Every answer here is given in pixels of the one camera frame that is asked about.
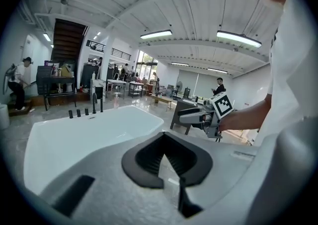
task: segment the gray floor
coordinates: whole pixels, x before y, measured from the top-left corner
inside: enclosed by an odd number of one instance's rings
[[[166,104],[159,102],[159,104],[151,103],[150,97],[125,97],[125,99],[119,99],[120,106],[134,105],[139,107],[153,115],[156,115],[164,120],[163,130],[176,131],[179,133],[185,133],[186,128],[179,125],[174,125],[173,130],[170,129],[171,120],[173,118],[175,104],[172,104],[172,109],[166,111]],[[80,109],[84,113],[84,109],[88,108],[89,112],[92,112],[92,104],[90,102],[78,102],[77,109]],[[104,103],[104,110],[113,108],[114,104],[112,100],[107,100]],[[45,111],[43,107],[35,107],[35,111],[24,116],[12,117],[10,127],[6,130],[0,131],[0,144],[3,157],[5,158],[12,175],[23,184],[23,161],[24,153],[28,141],[28,137],[31,128],[34,123],[68,117],[68,111],[73,110],[73,114],[76,114],[76,108],[73,103],[61,106],[52,106],[48,111]],[[199,129],[191,128],[189,131],[190,136],[208,139],[205,133]],[[227,134],[222,133],[223,138],[221,142],[231,144],[241,144],[240,141]]]

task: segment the staircase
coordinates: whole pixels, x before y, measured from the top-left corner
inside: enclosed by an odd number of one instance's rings
[[[85,29],[85,25],[57,18],[51,60],[77,62]]]
[[[14,105],[15,105],[15,101],[10,101],[8,103],[9,117],[21,116],[21,115],[28,114],[29,111],[32,108],[32,101],[31,100],[25,100],[24,101],[24,105],[25,105],[25,109],[24,110],[15,110]]]

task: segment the window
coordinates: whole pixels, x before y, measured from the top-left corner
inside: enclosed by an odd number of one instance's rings
[[[139,55],[138,55],[138,63],[141,63],[143,61],[143,56],[144,56],[144,52],[143,51],[139,51]]]
[[[153,72],[157,70],[158,61],[152,58],[150,55],[139,51],[136,72],[139,74],[139,77],[143,79],[154,79]]]

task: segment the white pillar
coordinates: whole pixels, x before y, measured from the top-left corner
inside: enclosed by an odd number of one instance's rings
[[[133,71],[136,70],[136,64],[138,60],[138,55],[139,55],[139,49],[133,49],[131,52],[131,57],[129,60],[129,69],[131,70],[131,67],[134,66]]]
[[[108,64],[109,64],[109,58],[111,54],[111,49],[113,48],[113,43],[115,40],[115,35],[113,31],[110,31],[108,34],[108,37],[106,39],[106,46],[104,55],[103,55],[103,61],[101,64],[101,70],[100,70],[100,79],[106,81],[107,79],[107,71],[108,71]]]
[[[80,53],[79,53],[78,71],[77,71],[77,89],[80,88],[81,73],[83,71],[84,63],[88,62],[88,57],[89,57],[90,47],[86,46],[86,43],[88,40],[87,33],[88,33],[88,31],[86,32],[86,36],[83,39],[83,42],[82,42],[81,48],[80,48]]]

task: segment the white ceiling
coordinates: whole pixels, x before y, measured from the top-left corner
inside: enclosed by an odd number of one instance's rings
[[[232,76],[268,63],[270,42],[282,13],[282,8],[266,0],[67,0],[67,5],[62,5],[61,0],[25,1],[32,14],[40,13],[37,17],[43,21],[49,19],[49,31],[53,31],[55,17],[100,29],[102,34],[96,41],[114,28],[118,38],[129,39],[133,46],[164,63],[216,68]],[[173,34],[140,38],[165,29]],[[217,38],[218,30],[244,34],[263,45],[257,49]]]

